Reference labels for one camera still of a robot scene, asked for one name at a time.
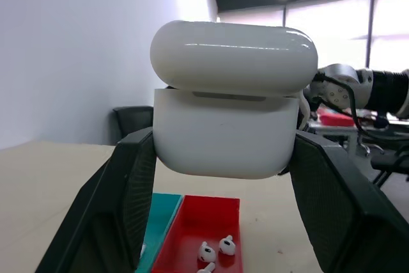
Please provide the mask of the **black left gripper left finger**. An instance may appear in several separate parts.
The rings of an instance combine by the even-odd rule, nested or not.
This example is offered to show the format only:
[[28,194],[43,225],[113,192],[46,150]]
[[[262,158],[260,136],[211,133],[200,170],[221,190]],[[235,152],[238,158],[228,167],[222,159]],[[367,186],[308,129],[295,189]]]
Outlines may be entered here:
[[155,165],[152,128],[123,138],[79,190],[37,272],[135,272]]

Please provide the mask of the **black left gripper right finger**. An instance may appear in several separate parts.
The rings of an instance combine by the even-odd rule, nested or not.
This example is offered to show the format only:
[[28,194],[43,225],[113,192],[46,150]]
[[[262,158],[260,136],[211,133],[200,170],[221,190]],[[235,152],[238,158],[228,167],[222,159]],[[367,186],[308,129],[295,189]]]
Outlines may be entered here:
[[288,169],[323,272],[408,272],[408,222],[344,149],[298,131]]

